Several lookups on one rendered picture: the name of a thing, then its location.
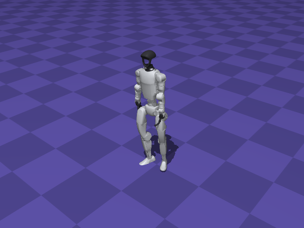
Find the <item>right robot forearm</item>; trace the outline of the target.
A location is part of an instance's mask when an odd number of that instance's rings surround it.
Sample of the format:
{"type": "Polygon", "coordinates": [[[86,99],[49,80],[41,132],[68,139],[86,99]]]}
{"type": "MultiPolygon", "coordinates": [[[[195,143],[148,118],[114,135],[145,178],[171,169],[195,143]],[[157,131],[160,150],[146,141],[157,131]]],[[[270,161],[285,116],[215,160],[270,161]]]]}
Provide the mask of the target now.
{"type": "Polygon", "coordinates": [[[142,91],[138,92],[135,90],[135,101],[137,101],[138,103],[141,102],[141,93],[142,91]]]}

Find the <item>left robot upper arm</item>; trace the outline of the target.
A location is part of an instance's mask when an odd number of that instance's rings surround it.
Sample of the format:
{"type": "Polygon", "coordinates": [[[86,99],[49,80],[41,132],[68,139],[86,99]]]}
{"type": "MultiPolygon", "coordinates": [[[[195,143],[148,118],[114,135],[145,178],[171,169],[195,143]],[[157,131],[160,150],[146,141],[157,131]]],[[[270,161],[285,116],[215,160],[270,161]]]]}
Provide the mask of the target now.
{"type": "Polygon", "coordinates": [[[162,95],[165,91],[165,81],[166,81],[166,75],[163,73],[156,73],[156,80],[158,82],[158,90],[159,93],[156,95],[156,99],[162,101],[162,95]]]}

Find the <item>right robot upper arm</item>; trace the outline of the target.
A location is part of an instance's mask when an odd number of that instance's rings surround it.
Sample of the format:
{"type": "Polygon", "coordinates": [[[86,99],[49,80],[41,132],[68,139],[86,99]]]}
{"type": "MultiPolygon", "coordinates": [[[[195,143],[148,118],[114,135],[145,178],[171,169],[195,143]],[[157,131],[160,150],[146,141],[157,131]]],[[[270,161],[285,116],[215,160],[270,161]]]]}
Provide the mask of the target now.
{"type": "Polygon", "coordinates": [[[137,84],[134,86],[135,90],[140,92],[142,89],[141,89],[141,82],[140,82],[140,75],[139,75],[139,72],[142,68],[138,69],[135,71],[135,74],[136,74],[136,82],[137,84]]]}

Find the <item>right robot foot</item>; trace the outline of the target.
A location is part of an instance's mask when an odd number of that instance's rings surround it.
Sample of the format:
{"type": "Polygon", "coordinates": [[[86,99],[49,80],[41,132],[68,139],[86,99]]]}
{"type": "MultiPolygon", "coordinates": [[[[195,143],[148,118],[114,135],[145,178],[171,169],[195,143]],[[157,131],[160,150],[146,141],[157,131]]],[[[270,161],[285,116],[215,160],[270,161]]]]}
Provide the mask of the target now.
{"type": "Polygon", "coordinates": [[[142,162],[140,162],[139,164],[140,165],[146,165],[146,164],[149,164],[150,162],[153,162],[155,161],[155,157],[152,155],[152,158],[151,159],[148,159],[148,158],[145,158],[142,162]]]}

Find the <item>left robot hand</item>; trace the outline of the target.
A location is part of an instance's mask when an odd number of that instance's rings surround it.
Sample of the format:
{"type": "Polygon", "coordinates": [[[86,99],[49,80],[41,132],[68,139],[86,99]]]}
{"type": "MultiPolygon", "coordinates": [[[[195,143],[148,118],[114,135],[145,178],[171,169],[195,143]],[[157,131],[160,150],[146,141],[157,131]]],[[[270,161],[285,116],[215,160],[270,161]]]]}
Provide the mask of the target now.
{"type": "Polygon", "coordinates": [[[160,122],[161,122],[161,119],[165,118],[165,116],[163,117],[162,114],[159,115],[159,122],[157,124],[155,124],[154,126],[156,127],[160,122]]]}

